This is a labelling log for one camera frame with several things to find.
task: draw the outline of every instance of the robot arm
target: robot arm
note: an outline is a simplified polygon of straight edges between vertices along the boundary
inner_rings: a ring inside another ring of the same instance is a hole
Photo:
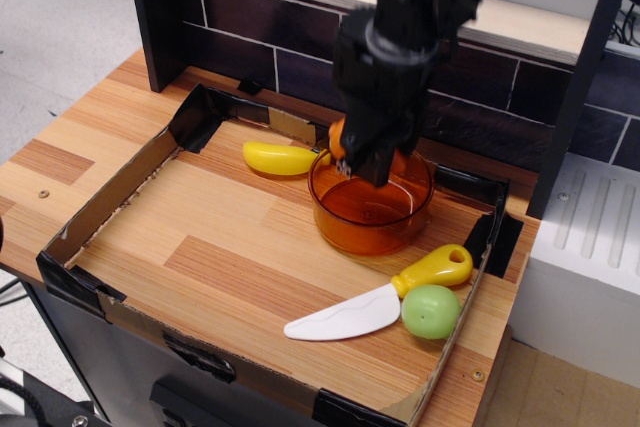
[[[480,0],[377,0],[340,25],[333,79],[346,103],[339,168],[376,186],[387,183],[396,149],[416,146],[428,107],[441,39],[475,18]]]

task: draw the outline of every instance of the brick wall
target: brick wall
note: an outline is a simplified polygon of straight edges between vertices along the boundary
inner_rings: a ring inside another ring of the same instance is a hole
[[[604,53],[569,150],[640,171],[640,59]]]
[[[344,111],[331,81],[343,9],[310,0],[182,0],[181,5],[192,65]],[[569,65],[462,42],[454,59],[436,70],[423,135],[538,171],[571,75]],[[607,109],[589,105],[579,135],[591,135],[589,122],[614,115]],[[638,130],[637,118],[615,115],[613,125],[620,128],[612,126],[612,132]],[[584,151],[583,144],[576,141],[573,147]],[[615,157],[622,162],[632,148],[623,142]]]

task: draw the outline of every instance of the white knife blade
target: white knife blade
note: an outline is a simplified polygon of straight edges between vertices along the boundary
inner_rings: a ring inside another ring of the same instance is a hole
[[[289,322],[284,334],[295,340],[340,340],[393,324],[400,317],[400,299],[392,284]]]
[[[341,340],[374,332],[398,320],[400,299],[414,287],[457,285],[472,270],[473,258],[467,249],[442,245],[394,275],[391,283],[294,320],[285,325],[284,334],[294,340]]]

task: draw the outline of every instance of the green apple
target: green apple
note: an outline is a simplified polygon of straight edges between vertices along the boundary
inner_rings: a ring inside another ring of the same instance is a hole
[[[451,289],[421,285],[404,298],[402,321],[413,335],[432,340],[446,339],[453,332],[461,310]]]

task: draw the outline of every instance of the orange bowl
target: orange bowl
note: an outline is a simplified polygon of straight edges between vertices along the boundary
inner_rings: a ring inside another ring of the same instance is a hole
[[[392,173],[384,187],[364,179],[347,178],[318,156],[309,171],[309,192],[316,225],[334,247],[357,255],[395,252],[411,242],[428,223],[427,206],[433,196],[433,176],[417,153],[402,173]]]

